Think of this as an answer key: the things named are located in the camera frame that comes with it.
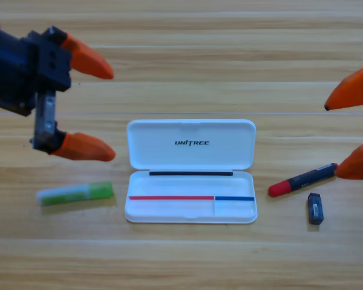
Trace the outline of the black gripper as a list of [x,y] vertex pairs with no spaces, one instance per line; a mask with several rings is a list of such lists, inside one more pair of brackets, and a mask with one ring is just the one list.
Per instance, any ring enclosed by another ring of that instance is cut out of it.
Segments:
[[25,117],[35,114],[30,141],[36,150],[53,153],[64,142],[66,133],[55,120],[56,93],[70,88],[71,67],[100,79],[114,78],[98,52],[54,26],[22,38],[0,29],[0,108]]

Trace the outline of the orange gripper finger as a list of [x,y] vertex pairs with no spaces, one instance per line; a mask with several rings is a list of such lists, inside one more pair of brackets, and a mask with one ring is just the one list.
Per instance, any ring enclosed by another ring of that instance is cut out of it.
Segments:
[[335,176],[342,179],[363,180],[363,144],[337,167]]
[[106,142],[81,132],[66,132],[60,147],[51,154],[75,161],[111,161],[116,156]]
[[332,91],[324,108],[326,111],[363,105],[363,68],[344,78]]

